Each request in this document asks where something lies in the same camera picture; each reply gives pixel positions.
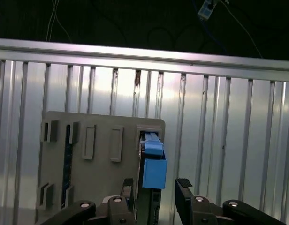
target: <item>white connector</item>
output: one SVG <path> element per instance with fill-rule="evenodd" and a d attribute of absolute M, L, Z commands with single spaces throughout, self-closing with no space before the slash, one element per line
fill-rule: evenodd
<path fill-rule="evenodd" d="M 209 17 L 211 16 L 218 1 L 217 0 L 213 1 L 214 5 L 213 5 L 212 9 L 209 8 L 209 5 L 211 4 L 211 2 L 212 2 L 212 0 L 205 0 L 204 1 L 201 9 L 198 12 L 198 15 L 201 17 L 201 19 L 208 20 Z"/>

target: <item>white cable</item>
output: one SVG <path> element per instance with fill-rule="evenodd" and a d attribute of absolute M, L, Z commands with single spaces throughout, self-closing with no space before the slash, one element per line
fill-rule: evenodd
<path fill-rule="evenodd" d="M 63 29 L 63 31 L 64 31 L 64 32 L 66 33 L 66 35 L 68 36 L 68 39 L 69 39 L 70 43 L 72 43 L 71 38 L 70 38 L 68 32 L 67 32 L 66 29 L 62 26 L 62 24 L 60 23 L 60 21 L 59 21 L 59 19 L 58 19 L 57 12 L 56 12 L 56 8 L 55 8 L 55 5 L 54 5 L 54 0 L 52 0 L 52 4 L 53 4 L 53 10 L 54 10 L 55 15 L 56 15 L 57 23 L 60 25 L 60 27 Z"/>
<path fill-rule="evenodd" d="M 246 28 L 239 22 L 239 20 L 231 13 L 230 9 L 228 8 L 228 6 L 227 6 L 224 2 L 220 1 L 220 3 L 223 4 L 223 6 L 227 9 L 227 11 L 230 13 L 230 15 L 238 22 L 238 24 L 239 24 L 239 25 L 243 28 L 243 30 L 247 33 L 247 35 L 248 35 L 249 38 L 251 39 L 251 41 L 252 41 L 252 43 L 253 43 L 256 51 L 258 52 L 259 56 L 263 59 L 260 51 L 258 50 L 258 48 L 257 48 L 257 46 L 256 46 L 256 44 L 255 44 L 255 41 L 253 40 L 253 38 L 251 37 L 251 35 L 250 35 L 250 33 L 247 31 L 247 29 L 246 29 Z"/>
<path fill-rule="evenodd" d="M 56 9 L 56 10 L 57 10 L 57 8 L 58 8 L 59 2 L 60 2 L 60 0 L 58 0 L 57 3 L 55 2 L 55 9 Z M 54 25 L 54 23 L 55 23 L 55 19 L 56 19 L 56 14 L 54 14 L 53 22 L 52 22 L 52 25 L 51 25 L 49 41 L 51 41 L 52 30 L 53 30 L 53 25 Z"/>
<path fill-rule="evenodd" d="M 53 8 L 52 13 L 51 13 L 51 17 L 50 17 L 50 20 L 49 20 L 49 24 L 47 25 L 46 41 L 47 41 L 47 38 L 48 38 L 48 35 L 49 35 L 49 30 L 50 30 L 50 25 L 51 25 L 51 21 L 52 21 L 53 15 L 54 15 L 54 8 Z"/>

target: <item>corrugated metal wall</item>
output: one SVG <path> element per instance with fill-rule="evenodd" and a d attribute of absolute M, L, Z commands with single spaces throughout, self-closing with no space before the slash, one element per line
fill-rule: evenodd
<path fill-rule="evenodd" d="M 160 224 L 180 224 L 174 178 L 185 177 L 194 194 L 289 225 L 289 82 L 0 60 L 0 225 L 34 221 L 49 110 L 165 121 Z"/>

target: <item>gray mount plate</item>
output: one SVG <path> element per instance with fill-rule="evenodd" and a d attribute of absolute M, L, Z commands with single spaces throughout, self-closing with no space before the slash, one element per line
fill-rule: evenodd
<path fill-rule="evenodd" d="M 125 178 L 134 178 L 136 189 L 139 134 L 153 131 L 164 140 L 164 130 L 164 121 L 157 119 L 47 112 L 41 133 L 39 221 L 74 201 L 99 206 L 104 197 L 120 194 Z M 72 151 L 72 160 L 65 151 Z"/>

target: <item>blue block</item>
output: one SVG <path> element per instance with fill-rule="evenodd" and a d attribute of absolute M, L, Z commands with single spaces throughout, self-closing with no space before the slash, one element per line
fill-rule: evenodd
<path fill-rule="evenodd" d="M 144 153 L 158 156 L 163 155 L 163 143 L 155 133 L 145 134 Z"/>
<path fill-rule="evenodd" d="M 166 159 L 144 159 L 144 188 L 164 189 L 167 176 Z"/>

